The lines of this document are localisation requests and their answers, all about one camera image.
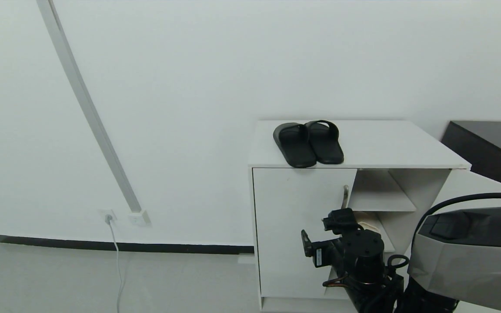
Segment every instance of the wall outlet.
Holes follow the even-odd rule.
[[[148,212],[146,210],[139,213],[129,214],[129,220],[131,221],[131,224],[136,226],[151,226],[150,217],[148,216]]]
[[[102,220],[104,220],[104,222],[106,221],[106,215],[111,215],[113,217],[113,220],[117,220],[117,218],[115,217],[115,214],[113,213],[113,210],[98,210],[98,214],[100,214]]]

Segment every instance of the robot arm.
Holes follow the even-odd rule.
[[[415,231],[409,285],[395,270],[407,265],[392,256],[384,265],[380,235],[363,230],[350,208],[332,211],[324,229],[340,238],[311,242],[301,233],[306,256],[316,267],[332,266],[338,279],[326,287],[343,287],[359,313],[451,313],[458,302],[501,310],[501,208],[440,208],[467,200],[501,198],[501,193],[462,196],[431,208]],[[396,258],[405,261],[392,265]]]

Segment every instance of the gray floor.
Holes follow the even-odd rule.
[[[121,252],[121,312],[258,313],[256,270],[238,256]],[[0,313],[113,313],[115,252],[0,243]]]

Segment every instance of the black furniture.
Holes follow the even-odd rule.
[[[501,122],[451,121],[442,143],[470,162],[472,172],[501,182]]]

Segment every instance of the white cabinet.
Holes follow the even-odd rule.
[[[468,162],[409,121],[333,121],[344,163],[291,168],[272,139],[286,122],[259,121],[249,158],[263,311],[355,312],[344,289],[322,287],[334,274],[304,256],[300,236],[304,229],[313,241],[336,237],[324,232],[322,218],[341,207],[344,186],[350,208],[378,217],[386,257],[406,252],[417,222],[440,200],[501,192],[500,183],[469,172]],[[501,200],[486,204],[499,206]]]
[[[301,230],[314,240],[336,238],[324,232],[321,220],[341,207],[344,186],[352,189],[356,171],[253,169],[263,296],[348,299],[344,290],[326,293],[322,282],[328,280],[330,268],[314,269],[312,259],[304,257]]]

